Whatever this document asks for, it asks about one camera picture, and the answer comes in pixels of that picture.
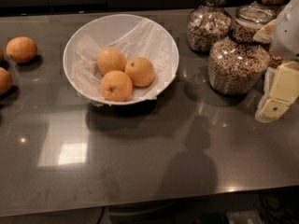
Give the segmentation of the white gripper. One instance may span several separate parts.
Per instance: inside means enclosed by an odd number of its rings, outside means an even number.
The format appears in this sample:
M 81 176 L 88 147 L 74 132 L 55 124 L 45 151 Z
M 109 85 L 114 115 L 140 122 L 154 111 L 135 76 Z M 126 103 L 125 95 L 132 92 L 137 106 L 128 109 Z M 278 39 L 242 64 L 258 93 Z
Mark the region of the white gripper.
M 258 30 L 253 40 L 271 42 L 272 51 L 284 60 L 299 59 L 299 0 L 290 2 L 272 20 Z M 263 97 L 255 119 L 262 123 L 279 120 L 299 98 L 299 62 L 287 62 L 265 73 Z

